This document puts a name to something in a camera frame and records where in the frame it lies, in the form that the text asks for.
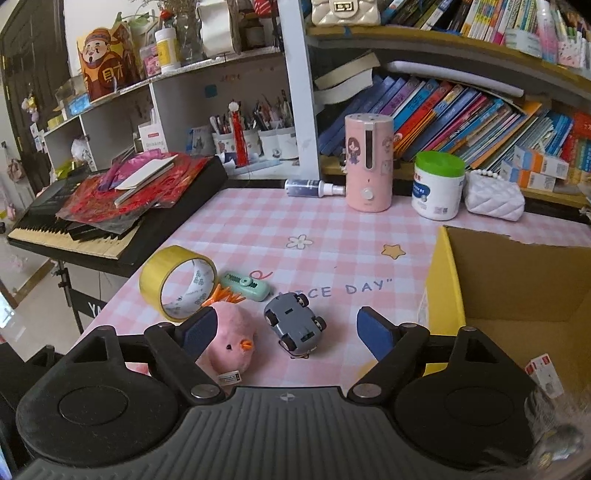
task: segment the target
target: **plastic bag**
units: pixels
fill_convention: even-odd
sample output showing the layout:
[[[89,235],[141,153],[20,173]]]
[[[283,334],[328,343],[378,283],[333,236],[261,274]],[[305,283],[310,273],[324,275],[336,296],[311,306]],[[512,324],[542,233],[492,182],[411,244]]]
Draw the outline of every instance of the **plastic bag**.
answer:
[[[90,153],[86,140],[76,138],[72,142],[72,157],[74,157],[75,160],[83,161],[87,164],[92,162],[92,154]]]
[[[57,217],[122,235],[133,228],[137,220],[157,202],[163,201],[164,205],[174,205],[190,184],[186,180],[187,172],[199,161],[207,162],[205,159],[193,160],[185,154],[180,154],[174,159],[174,167],[171,170],[141,189],[118,208],[114,202],[123,192],[100,192],[99,185],[105,174],[88,177],[57,212]]]

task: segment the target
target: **paper card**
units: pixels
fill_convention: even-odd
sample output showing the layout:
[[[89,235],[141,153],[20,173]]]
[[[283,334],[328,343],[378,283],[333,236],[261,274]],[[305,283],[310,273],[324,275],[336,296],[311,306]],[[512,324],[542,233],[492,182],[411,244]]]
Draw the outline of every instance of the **paper card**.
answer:
[[[37,128],[37,124],[32,124],[29,129],[31,130],[31,135],[33,138],[37,138],[39,136],[39,129]]]

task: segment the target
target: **cartoon girl sticker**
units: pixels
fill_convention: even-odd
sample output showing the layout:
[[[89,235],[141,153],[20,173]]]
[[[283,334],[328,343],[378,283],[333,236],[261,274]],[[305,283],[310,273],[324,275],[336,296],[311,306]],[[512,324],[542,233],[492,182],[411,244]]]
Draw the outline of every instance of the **cartoon girl sticker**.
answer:
[[[347,154],[349,156],[349,161],[353,165],[357,165],[357,163],[359,163],[358,157],[360,153],[361,146],[359,145],[359,141],[354,137],[349,138],[347,141]]]

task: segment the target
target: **wall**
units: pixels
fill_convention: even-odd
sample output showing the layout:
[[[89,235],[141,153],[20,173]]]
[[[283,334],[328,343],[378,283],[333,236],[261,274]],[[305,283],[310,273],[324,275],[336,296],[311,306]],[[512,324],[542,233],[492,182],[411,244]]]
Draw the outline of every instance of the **wall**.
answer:
[[[16,4],[15,0],[8,0],[8,2]],[[70,72],[73,76],[80,73],[76,39],[85,36],[95,28],[113,26],[118,12],[122,12],[124,17],[134,15],[141,4],[142,0],[135,0],[135,2],[129,0],[100,0],[100,2],[64,0],[66,43],[70,59]],[[139,12],[145,13],[149,9],[154,9],[155,13],[158,14],[157,2],[150,2],[147,7],[141,8]]]

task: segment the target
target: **table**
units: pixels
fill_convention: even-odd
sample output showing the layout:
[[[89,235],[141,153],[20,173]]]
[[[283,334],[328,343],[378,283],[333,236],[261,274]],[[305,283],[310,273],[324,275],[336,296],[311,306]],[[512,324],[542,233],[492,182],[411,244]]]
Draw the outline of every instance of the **table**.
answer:
[[[243,301],[240,305],[253,314],[258,328],[245,385],[340,385],[346,391],[375,363],[357,337],[358,310],[371,306],[395,324],[417,320],[442,225],[500,233],[525,243],[591,247],[587,225],[530,213],[512,223],[470,214],[462,206],[455,219],[441,223],[416,214],[410,198],[395,197],[388,211],[364,214],[341,197],[292,198],[271,189],[218,193],[163,247],[176,244],[206,255],[219,273],[268,275],[265,280],[275,293],[302,291],[315,314],[326,319],[318,350],[309,359],[291,359],[262,316],[266,302]],[[191,274],[187,269],[171,277],[165,300],[184,292]],[[107,324],[119,335],[131,335],[162,321],[141,297],[138,278],[139,271],[87,332]]]

